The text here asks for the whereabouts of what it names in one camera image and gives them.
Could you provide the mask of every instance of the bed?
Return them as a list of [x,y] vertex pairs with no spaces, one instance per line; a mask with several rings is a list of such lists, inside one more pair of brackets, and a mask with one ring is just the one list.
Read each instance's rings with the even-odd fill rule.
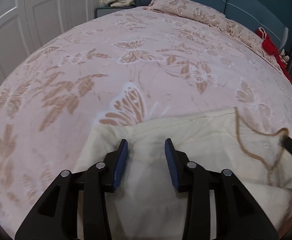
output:
[[[236,106],[254,129],[286,127],[292,137],[292,86],[262,40],[227,19],[227,0],[193,1],[145,0],[79,25],[1,85],[0,225],[12,238],[59,172],[73,170],[94,124]],[[284,34],[275,16],[262,20],[270,35]],[[273,222],[281,235],[287,218]]]

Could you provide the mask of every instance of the black bracket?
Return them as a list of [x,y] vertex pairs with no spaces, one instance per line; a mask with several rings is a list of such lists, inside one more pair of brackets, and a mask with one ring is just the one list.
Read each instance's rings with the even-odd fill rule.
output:
[[183,240],[210,240],[209,190],[215,193],[216,240],[279,239],[262,208],[231,170],[205,170],[176,151],[170,139],[165,142],[165,154],[175,189],[189,193]]
[[62,171],[33,206],[18,229],[15,240],[77,239],[78,192],[84,191],[85,239],[111,240],[104,192],[120,185],[128,157],[128,143],[106,155],[87,171]]

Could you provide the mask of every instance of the red bag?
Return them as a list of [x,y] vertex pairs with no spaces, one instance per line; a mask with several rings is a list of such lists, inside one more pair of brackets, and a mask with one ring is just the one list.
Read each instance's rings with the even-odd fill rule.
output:
[[264,48],[264,50],[269,55],[274,56],[276,58],[276,61],[278,65],[280,66],[282,72],[284,73],[286,78],[291,82],[291,77],[286,70],[286,64],[283,63],[283,61],[279,57],[279,51],[276,48],[276,46],[273,44],[273,42],[271,41],[269,35],[265,32],[263,28],[258,28],[258,30],[256,31],[256,34],[264,40],[262,43],[262,47]]

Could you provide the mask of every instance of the white blanket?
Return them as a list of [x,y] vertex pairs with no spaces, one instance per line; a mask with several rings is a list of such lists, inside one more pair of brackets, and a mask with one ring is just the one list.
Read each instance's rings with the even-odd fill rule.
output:
[[[280,146],[286,135],[286,128],[271,135],[252,130],[236,108],[126,127],[97,125],[74,172],[102,161],[121,139],[127,139],[130,153],[122,184],[115,194],[107,195],[113,238],[181,239],[187,194],[176,193],[171,183],[164,153],[164,142],[171,138],[176,150],[205,169],[231,169],[279,228],[292,208],[292,156]],[[213,239],[213,212],[211,220]]]

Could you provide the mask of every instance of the nightstand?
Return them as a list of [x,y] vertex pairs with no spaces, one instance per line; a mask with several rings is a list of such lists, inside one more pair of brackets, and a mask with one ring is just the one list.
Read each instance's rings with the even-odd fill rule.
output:
[[131,9],[131,8],[135,8],[135,6],[125,6],[125,7],[100,7],[100,8],[96,8],[95,9],[95,18],[113,13],[113,12],[117,12],[117,11],[121,11],[121,10],[125,10],[125,9]]

